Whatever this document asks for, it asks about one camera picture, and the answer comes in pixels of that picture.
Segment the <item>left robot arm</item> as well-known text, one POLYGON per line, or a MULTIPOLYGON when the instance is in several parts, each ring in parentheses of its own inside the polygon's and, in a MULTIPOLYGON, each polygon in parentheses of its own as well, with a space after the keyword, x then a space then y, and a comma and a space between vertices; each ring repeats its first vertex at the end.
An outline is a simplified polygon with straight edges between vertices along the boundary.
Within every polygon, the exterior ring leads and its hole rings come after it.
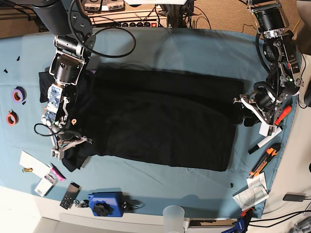
POLYGON ((255 19, 255 47, 261 65, 268 73, 265 81, 256 82, 249 94, 234 100, 239 116, 235 123, 253 126, 261 119, 276 124, 281 106, 289 96, 298 95, 303 81, 296 56, 293 32, 278 0, 245 0, 255 19))

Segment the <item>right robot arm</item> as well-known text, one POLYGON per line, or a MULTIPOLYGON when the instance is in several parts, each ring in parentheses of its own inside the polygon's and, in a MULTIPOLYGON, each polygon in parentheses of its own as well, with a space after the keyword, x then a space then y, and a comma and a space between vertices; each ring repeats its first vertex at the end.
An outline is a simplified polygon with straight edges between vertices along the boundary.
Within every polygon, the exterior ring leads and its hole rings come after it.
POLYGON ((79 0, 66 10, 60 0, 41 0, 32 8, 49 31, 54 34, 55 56, 49 68, 53 82, 47 89, 47 106, 41 124, 49 129, 52 139, 51 157, 73 172, 84 160, 77 156, 77 146, 92 140, 73 127, 77 117, 73 111, 78 99, 78 80, 91 57, 96 36, 90 18, 79 0))

